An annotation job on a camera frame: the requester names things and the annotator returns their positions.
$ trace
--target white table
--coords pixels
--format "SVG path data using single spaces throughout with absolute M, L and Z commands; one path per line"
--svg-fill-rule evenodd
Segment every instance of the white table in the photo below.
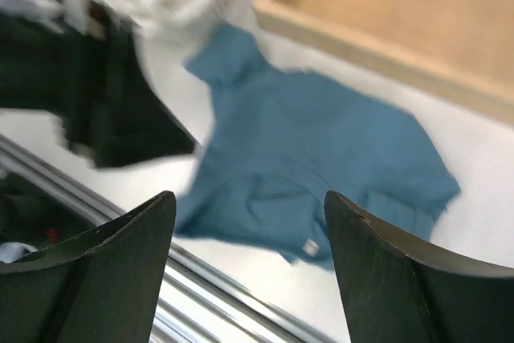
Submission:
M 514 128 L 385 79 L 369 71 L 261 31 L 250 0 L 232 0 L 227 18 L 255 33 L 264 54 L 279 67 L 313 67 L 343 84 L 410 110 L 429 133 L 462 195 L 437 224 L 433 241 L 477 259 L 514 267 Z M 205 144 L 213 124 L 207 86 L 181 67 L 194 47 L 178 51 L 141 42 L 141 61 L 153 90 Z M 167 158 L 98 172 L 59 147 L 53 118 L 42 113 L 0 116 L 0 133 L 88 188 L 129 210 L 162 190 L 184 193 L 194 175 L 193 157 Z M 338 341 L 348 341 L 333 274 L 277 254 L 215 241 L 174 240 L 225 272 L 257 296 L 307 321 Z

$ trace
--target table surface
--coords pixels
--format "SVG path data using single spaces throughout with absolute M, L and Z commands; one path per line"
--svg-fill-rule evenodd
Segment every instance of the table surface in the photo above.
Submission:
M 274 65 L 314 68 L 360 92 L 410 110 L 429 133 L 463 190 L 436 225 L 433 242 L 463 255 L 514 267 L 513 127 L 260 31 L 250 0 L 230 3 L 227 19 L 253 31 Z M 141 62 L 154 92 L 205 144 L 213 124 L 209 92 L 203 82 L 181 66 L 182 60 L 197 47 L 178 51 L 167 43 L 149 41 L 141 41 L 139 46 Z M 197 167 L 194 157 L 175 157 L 99 172 L 88 160 L 60 147 L 58 127 L 55 118 L 46 113 L 4 112 L 0 116 L 1 134 L 125 210 L 162 190 L 185 193 Z M 305 263 L 291 266 L 276 253 L 251 247 L 210 240 L 174 241 L 260 298 L 338 341 L 349 341 L 332 273 Z

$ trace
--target blue cloth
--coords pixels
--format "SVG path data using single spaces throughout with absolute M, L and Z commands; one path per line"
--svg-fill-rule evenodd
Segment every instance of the blue cloth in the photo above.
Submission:
M 313 71 L 279 71 L 224 25 L 186 68 L 210 85 L 216 124 L 175 234 L 331 268 L 324 196 L 338 191 L 428 239 L 459 192 L 412 115 Z

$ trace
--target wooden box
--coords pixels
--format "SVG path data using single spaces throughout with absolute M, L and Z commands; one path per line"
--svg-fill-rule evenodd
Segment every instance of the wooden box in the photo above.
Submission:
M 514 124 L 512 0 L 255 0 L 260 25 Z

